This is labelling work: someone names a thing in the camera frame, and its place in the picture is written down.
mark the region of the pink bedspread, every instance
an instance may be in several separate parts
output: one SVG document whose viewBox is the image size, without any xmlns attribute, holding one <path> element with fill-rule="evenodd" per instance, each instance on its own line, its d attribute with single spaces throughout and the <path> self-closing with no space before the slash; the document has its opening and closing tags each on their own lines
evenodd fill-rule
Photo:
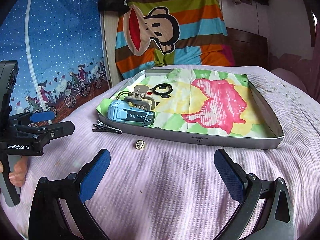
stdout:
<svg viewBox="0 0 320 240">
<path fill-rule="evenodd" d="M 295 237 L 320 208 L 320 105 L 296 87 L 260 67 L 166 66 L 208 68 L 246 73 L 275 111 L 285 138 L 275 150 L 225 148 L 234 162 L 260 179 L 283 177 L 294 208 Z M 8 208 L 7 216 L 25 236 L 38 179 L 63 179 L 106 148 L 111 165 L 87 206 L 112 240 L 198 239 L 212 240 L 237 207 L 215 166 L 218 147 L 176 143 L 130 134 L 94 133 L 96 106 L 119 85 L 75 110 L 67 120 L 76 127 L 72 136 L 45 146 L 42 157 L 30 158 L 21 203 Z M 137 139 L 146 148 L 136 150 Z M 254 214 L 244 235 L 257 219 Z M 67 215 L 71 228 L 76 227 Z"/>
</svg>

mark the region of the finger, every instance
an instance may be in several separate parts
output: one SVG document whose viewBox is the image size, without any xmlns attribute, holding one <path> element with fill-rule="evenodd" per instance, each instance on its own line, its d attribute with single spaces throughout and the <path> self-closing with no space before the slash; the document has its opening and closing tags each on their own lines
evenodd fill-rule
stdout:
<svg viewBox="0 0 320 240">
<path fill-rule="evenodd" d="M 26 179 L 23 180 L 13 180 L 11 183 L 17 187 L 22 187 L 24 183 L 26 182 Z"/>
<path fill-rule="evenodd" d="M 25 174 L 24 173 L 19 173 L 19 174 L 16 174 L 16 173 L 12 173 L 10 172 L 9 173 L 9 179 L 10 181 L 13 181 L 13 180 L 23 180 L 25 178 Z"/>
<path fill-rule="evenodd" d="M 27 168 L 28 168 L 28 157 L 27 156 L 22 156 L 20 160 L 17 161 L 17 163 L 14 165 L 13 172 L 15 174 L 20 174 L 20 173 L 27 173 Z"/>
</svg>

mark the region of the blue gripper pad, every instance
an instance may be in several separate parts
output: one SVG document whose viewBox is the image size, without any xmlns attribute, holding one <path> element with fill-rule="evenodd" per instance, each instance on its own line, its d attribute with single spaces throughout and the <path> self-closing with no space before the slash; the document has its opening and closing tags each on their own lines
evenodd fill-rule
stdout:
<svg viewBox="0 0 320 240">
<path fill-rule="evenodd" d="M 82 203 L 93 197 L 100 181 L 106 173 L 111 161 L 110 152 L 105 150 L 99 159 L 93 164 L 87 175 L 80 183 L 79 197 Z"/>
<path fill-rule="evenodd" d="M 223 149 L 216 150 L 213 161 L 231 197 L 242 202 L 245 193 L 244 183 L 232 167 L 235 163 Z"/>
<path fill-rule="evenodd" d="M 55 114 L 53 111 L 33 113 L 30 116 L 30 121 L 31 122 L 42 122 L 42 121 L 53 120 L 54 116 L 55 116 Z"/>
</svg>

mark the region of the hanging bag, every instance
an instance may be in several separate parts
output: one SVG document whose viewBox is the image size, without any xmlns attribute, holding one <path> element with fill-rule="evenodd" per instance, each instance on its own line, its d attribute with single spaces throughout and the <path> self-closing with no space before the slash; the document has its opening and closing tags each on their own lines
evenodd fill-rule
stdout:
<svg viewBox="0 0 320 240">
<path fill-rule="evenodd" d="M 127 4 L 127 0 L 99 0 L 98 1 L 99 12 L 119 12 L 120 15 L 127 13 L 130 8 Z"/>
</svg>

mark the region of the wooden furniture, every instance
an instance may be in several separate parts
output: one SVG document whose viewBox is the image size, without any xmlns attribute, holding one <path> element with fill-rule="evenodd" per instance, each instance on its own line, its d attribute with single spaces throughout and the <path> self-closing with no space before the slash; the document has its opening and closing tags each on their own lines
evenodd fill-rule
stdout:
<svg viewBox="0 0 320 240">
<path fill-rule="evenodd" d="M 257 34 L 227 28 L 236 66 L 268 69 L 268 39 Z"/>
</svg>

